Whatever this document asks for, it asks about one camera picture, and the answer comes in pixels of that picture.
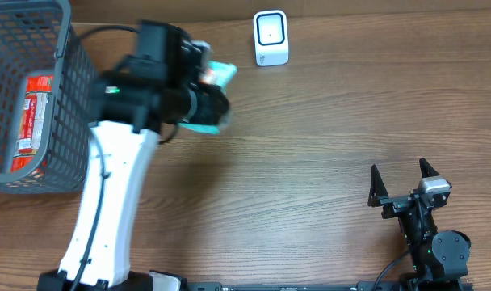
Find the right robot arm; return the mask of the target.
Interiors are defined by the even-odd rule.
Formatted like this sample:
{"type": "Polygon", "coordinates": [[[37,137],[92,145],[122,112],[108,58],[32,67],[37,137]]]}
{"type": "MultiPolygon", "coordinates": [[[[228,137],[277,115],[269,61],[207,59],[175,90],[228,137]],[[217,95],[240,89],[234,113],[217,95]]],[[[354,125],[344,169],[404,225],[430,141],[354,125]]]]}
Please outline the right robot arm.
{"type": "Polygon", "coordinates": [[[372,290],[464,290],[462,278],[468,274],[470,238],[457,230],[439,231],[433,212],[447,204],[451,183],[425,158],[419,159],[422,178],[406,196],[390,196],[382,176],[370,169],[367,205],[381,207],[383,219],[396,218],[408,250],[389,263],[371,283],[372,290]],[[406,256],[413,271],[399,275],[398,281],[383,281],[387,273],[406,256]]]}

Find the teal tissue pack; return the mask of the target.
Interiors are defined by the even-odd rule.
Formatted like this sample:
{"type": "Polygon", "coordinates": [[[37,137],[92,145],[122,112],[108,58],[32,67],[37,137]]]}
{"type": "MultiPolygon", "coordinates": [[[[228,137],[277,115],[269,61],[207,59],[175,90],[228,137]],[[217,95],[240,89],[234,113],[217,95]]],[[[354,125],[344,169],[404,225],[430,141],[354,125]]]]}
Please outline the teal tissue pack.
{"type": "Polygon", "coordinates": [[[210,61],[196,85],[197,92],[201,93],[197,100],[197,111],[189,119],[182,120],[180,126],[211,135],[226,129],[232,116],[226,87],[236,72],[237,67],[233,64],[210,61]]]}

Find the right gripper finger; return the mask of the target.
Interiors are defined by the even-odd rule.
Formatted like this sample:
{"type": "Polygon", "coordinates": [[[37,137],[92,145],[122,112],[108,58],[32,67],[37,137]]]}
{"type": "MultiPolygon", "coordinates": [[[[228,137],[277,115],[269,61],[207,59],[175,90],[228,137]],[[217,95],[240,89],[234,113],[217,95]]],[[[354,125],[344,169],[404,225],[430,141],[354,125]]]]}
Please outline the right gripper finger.
{"type": "Polygon", "coordinates": [[[427,162],[425,158],[419,159],[419,166],[422,178],[440,176],[440,174],[427,162]]]}
{"type": "Polygon", "coordinates": [[[368,194],[367,205],[370,207],[380,207],[388,203],[388,192],[375,164],[370,169],[370,192],[368,194]]]}

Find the spaghetti pack orange ends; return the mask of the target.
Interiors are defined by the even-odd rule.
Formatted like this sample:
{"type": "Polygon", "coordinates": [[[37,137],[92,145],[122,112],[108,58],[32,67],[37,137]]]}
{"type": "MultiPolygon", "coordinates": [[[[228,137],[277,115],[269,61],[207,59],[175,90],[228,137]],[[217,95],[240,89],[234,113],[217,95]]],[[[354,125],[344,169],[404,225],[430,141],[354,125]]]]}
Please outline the spaghetti pack orange ends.
{"type": "Polygon", "coordinates": [[[40,148],[44,115],[48,96],[52,91],[53,76],[38,75],[27,78],[22,115],[19,123],[15,152],[10,171],[25,167],[40,148]]]}

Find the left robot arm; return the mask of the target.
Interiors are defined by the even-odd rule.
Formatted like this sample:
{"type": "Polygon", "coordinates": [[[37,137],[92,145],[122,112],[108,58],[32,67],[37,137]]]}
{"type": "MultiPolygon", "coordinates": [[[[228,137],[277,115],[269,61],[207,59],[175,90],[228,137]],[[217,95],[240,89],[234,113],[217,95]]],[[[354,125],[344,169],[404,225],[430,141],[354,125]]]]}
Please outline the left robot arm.
{"type": "Polygon", "coordinates": [[[162,126],[218,134],[231,107],[226,87],[237,67],[210,59],[210,46],[184,32],[141,32],[133,55],[91,84],[86,181],[78,219],[59,268],[40,290],[184,290],[167,272],[134,272],[130,246],[162,126]]]}

